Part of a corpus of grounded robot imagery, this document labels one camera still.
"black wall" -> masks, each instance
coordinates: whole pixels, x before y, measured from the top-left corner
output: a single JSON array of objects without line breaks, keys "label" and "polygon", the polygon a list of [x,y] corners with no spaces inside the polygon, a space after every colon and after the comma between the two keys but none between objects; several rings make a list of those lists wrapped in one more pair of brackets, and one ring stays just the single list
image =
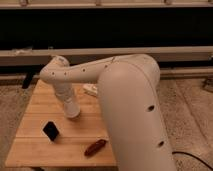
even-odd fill
[{"label": "black wall", "polygon": [[213,45],[213,8],[0,10],[0,49]]}]

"black block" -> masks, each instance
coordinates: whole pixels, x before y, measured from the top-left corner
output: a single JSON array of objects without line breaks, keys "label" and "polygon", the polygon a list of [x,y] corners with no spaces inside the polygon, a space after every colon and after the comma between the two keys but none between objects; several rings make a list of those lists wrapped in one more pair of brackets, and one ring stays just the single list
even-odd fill
[{"label": "black block", "polygon": [[54,141],[59,134],[58,129],[52,121],[49,121],[43,128],[44,133],[49,137],[51,141]]}]

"black object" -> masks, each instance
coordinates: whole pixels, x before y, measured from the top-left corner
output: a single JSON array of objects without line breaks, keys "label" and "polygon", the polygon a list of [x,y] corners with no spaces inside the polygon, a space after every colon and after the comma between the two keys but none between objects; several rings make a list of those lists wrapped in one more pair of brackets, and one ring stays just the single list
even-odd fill
[{"label": "black object", "polygon": [[41,167],[31,167],[31,169],[34,170],[34,171],[45,171]]},{"label": "black object", "polygon": [[51,141],[54,141],[59,134],[58,129],[52,121],[49,121],[43,128],[44,133],[49,137]]},{"label": "black object", "polygon": [[24,82],[22,84],[22,88],[23,89],[27,89],[33,79],[33,76],[35,75],[35,72],[28,72],[25,79],[24,79]]}]

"wooden table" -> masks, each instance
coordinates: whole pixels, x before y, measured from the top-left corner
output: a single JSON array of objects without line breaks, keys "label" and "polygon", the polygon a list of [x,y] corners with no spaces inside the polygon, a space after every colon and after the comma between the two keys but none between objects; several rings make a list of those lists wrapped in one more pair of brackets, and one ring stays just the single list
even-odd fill
[{"label": "wooden table", "polygon": [[[98,100],[84,93],[82,84],[74,84],[81,115],[64,117],[62,104],[50,85],[38,81],[13,141],[6,167],[93,167],[115,166],[110,143],[93,157],[85,149],[100,138],[108,140]],[[42,129],[53,121],[60,135],[51,142]]]}]

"small white object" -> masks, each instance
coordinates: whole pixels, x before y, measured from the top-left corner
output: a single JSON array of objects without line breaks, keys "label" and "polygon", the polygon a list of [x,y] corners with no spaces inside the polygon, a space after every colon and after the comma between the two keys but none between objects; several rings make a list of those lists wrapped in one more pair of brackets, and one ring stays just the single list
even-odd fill
[{"label": "small white object", "polygon": [[98,95],[98,88],[95,84],[84,84],[83,89],[85,93],[97,97]]},{"label": "small white object", "polygon": [[13,49],[15,56],[30,54],[32,53],[32,50],[33,50],[32,47],[24,48],[24,49]]}]

